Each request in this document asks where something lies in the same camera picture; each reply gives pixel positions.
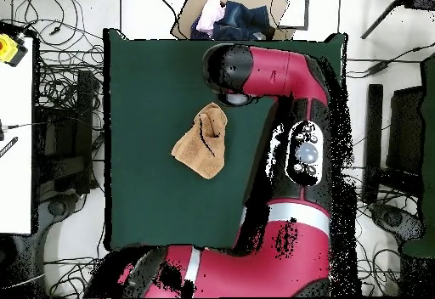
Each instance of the brown towel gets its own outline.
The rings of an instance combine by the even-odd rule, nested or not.
[[[227,116],[217,104],[210,103],[195,117],[194,125],[175,143],[171,154],[205,179],[223,168]]]

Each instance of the table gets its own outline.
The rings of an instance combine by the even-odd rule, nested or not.
[[[0,32],[14,34],[16,28],[0,23]],[[2,125],[32,123],[35,44],[25,38],[28,49],[16,67],[0,63],[0,120]],[[35,206],[36,181],[32,169],[32,126],[18,127],[4,134],[0,149],[17,137],[18,142],[0,158],[0,234],[30,234]]]

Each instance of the black stand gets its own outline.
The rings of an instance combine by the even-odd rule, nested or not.
[[[404,0],[395,0],[390,5],[388,5],[387,9],[384,10],[384,12],[381,14],[381,16],[375,20],[375,23],[373,23],[369,29],[362,35],[361,39],[365,39],[369,36],[369,34],[389,15],[396,7],[400,7],[401,5],[404,5]]]

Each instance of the white floor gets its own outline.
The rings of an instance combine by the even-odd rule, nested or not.
[[[24,0],[14,0],[14,9]],[[120,28],[129,38],[136,39],[173,39],[169,31],[172,28],[172,12],[160,0],[77,0],[83,9],[83,18],[86,31],[92,32],[95,36],[101,37],[104,27]],[[167,0],[178,12],[184,0]],[[293,1],[298,7],[301,6],[300,0]],[[365,59],[390,59],[404,51],[431,44],[435,41],[435,26],[433,14],[428,12],[406,10],[396,8],[371,35],[362,40],[360,37],[364,30],[379,16],[392,0],[310,0],[309,1],[309,22],[307,31],[297,31],[294,39],[323,41],[331,33],[345,32],[349,35],[347,47],[347,70],[364,71],[374,63],[364,61]],[[76,17],[71,0],[59,0],[65,10],[65,23],[75,25]],[[33,5],[39,13],[40,19],[61,20],[62,14],[59,6],[53,0],[34,0]],[[10,0],[0,0],[0,18],[10,18]],[[296,12],[294,24],[301,24],[301,9],[289,10]],[[23,20],[25,5],[20,7],[16,20]],[[79,12],[78,27],[83,28],[82,19]],[[28,20],[35,19],[34,12],[30,9],[27,16]],[[292,17],[286,16],[286,24],[293,23]],[[44,27],[47,23],[38,23]],[[48,28],[51,31],[56,25]],[[50,42],[61,42],[71,34],[68,29],[61,29],[61,32],[51,37],[45,34],[45,38]],[[82,39],[80,42],[70,47],[69,50],[88,50],[92,44],[101,44],[97,37],[88,37],[90,42]],[[407,54],[402,60],[420,61],[435,51],[435,48],[421,50],[417,53]],[[383,105],[383,124],[387,126],[390,120],[390,98],[394,90],[413,87],[421,84],[419,65],[417,63],[393,63],[390,67],[377,74],[376,76],[365,79],[347,79],[347,90],[349,94],[348,107],[352,118],[352,137],[357,142],[365,136],[365,105],[367,88],[371,83],[381,83],[384,85],[384,105]],[[388,130],[383,132],[382,151],[383,163],[388,146]],[[355,146],[355,166],[361,166],[363,144]],[[94,171],[97,179],[103,186],[103,163],[95,162]],[[350,170],[349,174],[361,179],[360,170]],[[398,206],[404,206],[402,201],[397,202]],[[61,258],[76,257],[96,257],[97,242],[103,227],[105,198],[99,189],[95,189],[89,196],[84,209],[76,215],[68,218],[63,223],[54,227],[48,237],[46,245],[46,260],[56,260]],[[415,212],[415,206],[408,204],[406,207],[410,212]],[[373,254],[382,248],[390,247],[396,249],[394,238],[375,227],[369,218],[362,216],[358,218],[356,235],[365,247],[368,258],[371,260]],[[359,259],[364,259],[364,254],[360,246],[357,248]],[[100,256],[105,254],[103,248],[100,249]],[[386,270],[390,268],[398,270],[398,259],[390,253],[383,253],[376,260],[376,264]],[[367,269],[366,262],[360,263],[361,270]],[[48,266],[47,281],[50,285],[55,283],[64,269],[68,267]],[[373,284],[373,280],[367,279],[368,283]],[[68,285],[63,285],[62,289],[66,293],[72,290]],[[363,285],[363,292],[368,295],[372,290],[372,285]],[[375,289],[375,295],[380,295],[380,291]]]

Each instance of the black pole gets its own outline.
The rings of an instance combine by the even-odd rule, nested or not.
[[[381,14],[381,16],[375,20],[375,23],[373,23],[369,29],[363,34],[361,39],[365,39],[369,36],[369,34],[389,15],[396,7],[400,7],[401,5],[404,5],[404,0],[395,0],[390,5],[388,5],[387,9]]]
[[[381,84],[370,84],[367,93],[367,112],[364,142],[365,170],[361,200],[370,204],[376,202],[379,190],[379,168],[381,164],[382,100],[384,89]]]

